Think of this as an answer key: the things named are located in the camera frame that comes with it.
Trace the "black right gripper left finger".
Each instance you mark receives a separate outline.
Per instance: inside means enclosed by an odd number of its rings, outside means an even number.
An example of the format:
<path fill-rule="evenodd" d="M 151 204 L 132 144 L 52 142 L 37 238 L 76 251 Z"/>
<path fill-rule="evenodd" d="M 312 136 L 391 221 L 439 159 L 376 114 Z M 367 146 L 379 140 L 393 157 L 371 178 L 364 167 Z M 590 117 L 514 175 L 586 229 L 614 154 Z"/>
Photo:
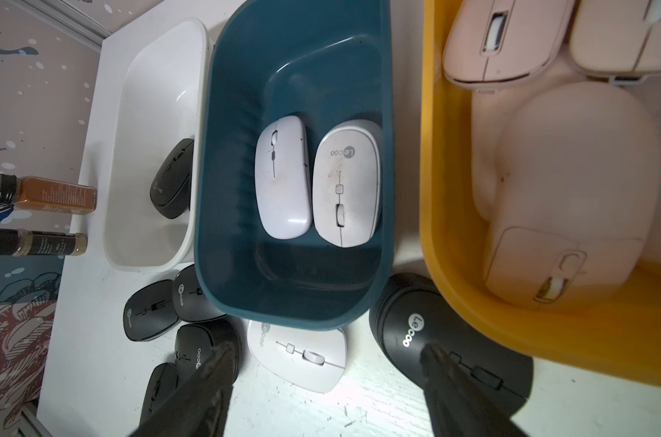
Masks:
<path fill-rule="evenodd" d="M 134 436 L 222 436 L 233 391 L 234 347 L 224 342 Z"/>

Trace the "pink mouse bottom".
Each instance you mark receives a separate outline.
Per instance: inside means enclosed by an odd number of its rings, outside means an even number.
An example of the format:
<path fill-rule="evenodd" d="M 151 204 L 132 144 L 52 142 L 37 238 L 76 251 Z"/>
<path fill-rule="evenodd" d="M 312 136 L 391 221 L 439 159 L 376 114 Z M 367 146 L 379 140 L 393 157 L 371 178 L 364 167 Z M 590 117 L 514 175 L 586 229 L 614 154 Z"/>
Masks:
<path fill-rule="evenodd" d="M 649 111 L 613 85 L 553 88 L 510 118 L 494 163 L 487 289 L 536 311 L 609 300 L 640 259 L 660 194 Z"/>

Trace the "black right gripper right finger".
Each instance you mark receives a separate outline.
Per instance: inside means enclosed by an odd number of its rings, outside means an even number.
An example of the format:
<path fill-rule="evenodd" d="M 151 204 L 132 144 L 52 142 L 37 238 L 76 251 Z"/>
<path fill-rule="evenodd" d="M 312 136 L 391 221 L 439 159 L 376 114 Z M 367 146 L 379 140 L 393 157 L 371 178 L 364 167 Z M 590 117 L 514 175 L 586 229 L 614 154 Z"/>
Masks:
<path fill-rule="evenodd" d="M 436 436 L 523 436 L 436 343 L 420 357 L 425 402 Z"/>

